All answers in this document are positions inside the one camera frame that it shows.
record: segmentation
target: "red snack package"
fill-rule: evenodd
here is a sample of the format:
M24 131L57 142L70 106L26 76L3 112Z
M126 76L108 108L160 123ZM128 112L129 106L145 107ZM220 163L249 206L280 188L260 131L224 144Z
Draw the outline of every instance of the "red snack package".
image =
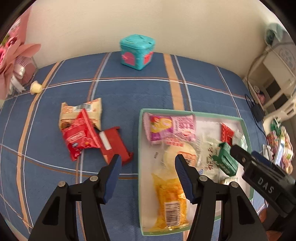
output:
M72 161L77 160L84 148L100 148L99 138L85 109L82 109L72 125L62 130Z
M234 131L231 130L228 126L221 123L221 141L227 142L230 146L232 146L233 135Z
M133 158L133 152L129 152L118 133L119 126L112 127L99 133L101 152L105 161L109 164L115 154L121 156L122 164L127 163Z

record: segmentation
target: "red wrapper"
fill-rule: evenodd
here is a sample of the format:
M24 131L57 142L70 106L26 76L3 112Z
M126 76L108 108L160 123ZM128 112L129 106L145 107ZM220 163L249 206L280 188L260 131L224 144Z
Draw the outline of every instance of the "red wrapper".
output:
M227 142L230 146L232 146L233 135L234 131L231 130L228 126L221 123L221 141Z
M62 130L72 161L77 160L81 149L100 148L99 138L85 109L78 114L72 125Z
M112 127L99 133L101 152L105 161L109 164L115 154L120 155L122 164L133 158L133 152L129 152L118 133L119 126Z

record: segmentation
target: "barcode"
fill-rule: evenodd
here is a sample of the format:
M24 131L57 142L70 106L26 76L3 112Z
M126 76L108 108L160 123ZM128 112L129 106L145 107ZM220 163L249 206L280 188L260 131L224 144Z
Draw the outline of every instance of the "barcode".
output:
M91 111L91 104L80 104L78 106L75 106L74 111L80 111L82 109L85 109L86 111Z
M165 202L165 222L168 227L180 225L180 203Z

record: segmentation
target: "toy container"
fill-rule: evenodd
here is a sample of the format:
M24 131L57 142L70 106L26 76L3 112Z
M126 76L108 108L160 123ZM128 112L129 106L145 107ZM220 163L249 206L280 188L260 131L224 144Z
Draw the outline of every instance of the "toy container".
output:
M152 60L155 40L132 34L120 40L121 63L136 70L143 69Z

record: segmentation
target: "bolt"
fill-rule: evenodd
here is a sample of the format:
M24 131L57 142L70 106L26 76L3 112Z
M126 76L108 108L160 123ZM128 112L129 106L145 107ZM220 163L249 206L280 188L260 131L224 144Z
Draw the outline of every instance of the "bolt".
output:
M204 175L202 175L202 176L200 176L200 180L201 180L202 182L205 182L205 181L207 181L207 177L204 176Z
M237 188L239 185L236 182L231 182L231 186L233 186L234 188Z
M97 181L99 178L98 178L98 176L91 176L89 179L90 179L92 182L95 182L95 181Z
M66 182L65 181L60 181L57 185L61 188L61 187L66 185Z

